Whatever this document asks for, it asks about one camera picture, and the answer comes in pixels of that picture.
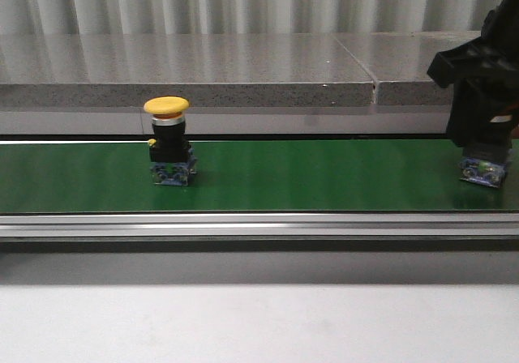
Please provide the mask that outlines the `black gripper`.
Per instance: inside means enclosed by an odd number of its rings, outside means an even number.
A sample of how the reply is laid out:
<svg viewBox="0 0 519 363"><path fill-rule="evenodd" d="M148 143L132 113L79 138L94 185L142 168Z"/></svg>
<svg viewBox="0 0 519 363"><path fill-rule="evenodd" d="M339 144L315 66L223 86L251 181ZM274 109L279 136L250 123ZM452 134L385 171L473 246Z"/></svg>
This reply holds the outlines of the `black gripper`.
<svg viewBox="0 0 519 363"><path fill-rule="evenodd" d="M427 75L441 88L454 83L446 135L456 146L510 147L518 125L518 0L490 11L479 37L438 52Z"/></svg>

